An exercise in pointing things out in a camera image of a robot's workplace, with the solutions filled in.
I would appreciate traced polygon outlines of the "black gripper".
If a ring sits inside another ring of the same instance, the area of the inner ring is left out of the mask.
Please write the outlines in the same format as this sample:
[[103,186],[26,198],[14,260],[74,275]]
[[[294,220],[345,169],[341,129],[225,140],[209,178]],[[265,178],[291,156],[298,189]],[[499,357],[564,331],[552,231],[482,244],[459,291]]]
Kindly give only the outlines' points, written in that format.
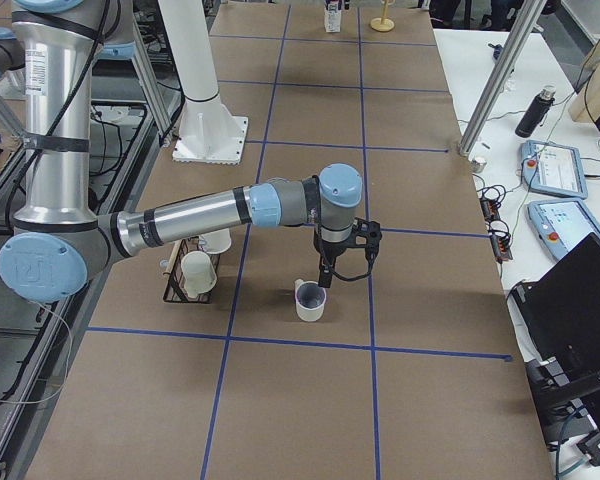
[[332,230],[324,225],[316,226],[313,245],[320,254],[318,285],[322,288],[330,288],[333,278],[331,266],[336,264],[336,259],[347,249],[355,246],[353,226],[349,225],[340,230]]

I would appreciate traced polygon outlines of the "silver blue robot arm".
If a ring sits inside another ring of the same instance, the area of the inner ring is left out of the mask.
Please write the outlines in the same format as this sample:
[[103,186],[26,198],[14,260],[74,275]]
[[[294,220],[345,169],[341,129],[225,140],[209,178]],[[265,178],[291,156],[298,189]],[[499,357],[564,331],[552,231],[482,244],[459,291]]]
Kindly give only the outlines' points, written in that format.
[[379,251],[375,222],[360,219],[362,178],[332,164],[302,181],[273,180],[193,197],[138,213],[98,215],[88,204],[91,73],[98,55],[135,50],[128,1],[17,1],[12,21],[24,45],[26,200],[14,234],[0,249],[0,277],[20,297],[52,303],[79,292],[94,276],[145,248],[253,224],[315,227],[319,285],[335,263],[361,248]]

